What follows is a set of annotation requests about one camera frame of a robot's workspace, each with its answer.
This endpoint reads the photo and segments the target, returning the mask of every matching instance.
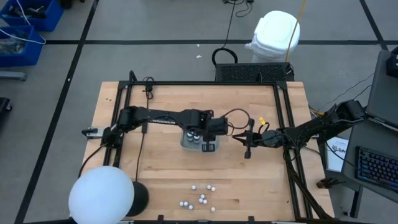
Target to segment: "blue bin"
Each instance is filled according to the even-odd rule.
[[[15,33],[15,30],[21,30],[29,34],[29,40],[43,42],[43,39],[35,31],[33,26],[0,27],[8,34]],[[10,38],[0,32],[0,39]],[[0,54],[0,67],[35,65],[42,51],[42,44],[26,42],[24,50],[20,54]]]
[[[19,2],[22,7],[30,4],[47,6],[45,19],[27,18],[30,24],[34,26],[37,31],[53,31],[63,13],[63,9],[57,0],[19,0]],[[11,6],[19,7],[16,0],[8,0],[6,5],[0,11],[0,18],[4,19],[4,21],[6,21],[10,26],[28,25],[23,17],[7,16]]]

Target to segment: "gray floor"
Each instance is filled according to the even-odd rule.
[[[73,9],[64,12],[56,30],[42,35],[48,40],[79,40],[92,2],[76,1]],[[398,2],[366,3],[383,38],[398,40]],[[221,0],[100,0],[87,39],[224,39],[231,8]],[[300,1],[256,0],[252,13],[234,17],[230,39],[251,39],[258,19],[269,11],[297,15],[299,9]],[[301,40],[377,40],[357,0],[308,0],[300,26]],[[213,80],[211,53],[220,45],[85,45],[73,78],[65,81],[76,47],[46,45],[36,66],[1,69],[24,71],[28,79],[0,80],[0,96],[10,98],[14,105],[0,129],[0,223],[14,223],[64,82],[71,82],[70,89],[25,222],[68,216],[68,193],[86,145],[80,131],[91,124],[101,82],[125,80],[130,69],[138,79]],[[228,47],[237,53],[239,62],[251,61],[252,54],[243,45]],[[380,45],[299,45],[291,62],[296,80],[304,82],[308,102],[319,108],[372,74],[380,50]],[[233,62],[222,53],[217,61]],[[356,96],[370,83],[371,78],[337,102]],[[363,105],[368,94],[359,97]],[[353,192],[339,186],[330,195],[335,215],[352,220],[343,211],[350,208]],[[397,204],[365,190],[357,221],[388,223],[398,219],[397,210]]]

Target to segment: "metal clamp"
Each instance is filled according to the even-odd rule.
[[[99,139],[102,138],[104,134],[104,128],[94,128],[89,127],[88,129],[84,129],[81,133],[87,137],[87,139]]]
[[[319,189],[330,189],[332,188],[334,185],[338,185],[338,184],[343,184],[345,182],[340,182],[337,179],[334,178],[324,178],[322,180],[319,180],[317,182],[317,187]]]

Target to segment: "black lamp base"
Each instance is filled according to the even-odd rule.
[[[149,202],[149,193],[145,185],[135,181],[132,184],[134,186],[134,200],[129,213],[126,215],[127,217],[133,217],[143,212]]]

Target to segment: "ball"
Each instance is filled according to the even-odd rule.
[[[130,177],[121,169],[101,166],[75,182],[68,205],[77,223],[118,223],[127,215],[133,200]]]

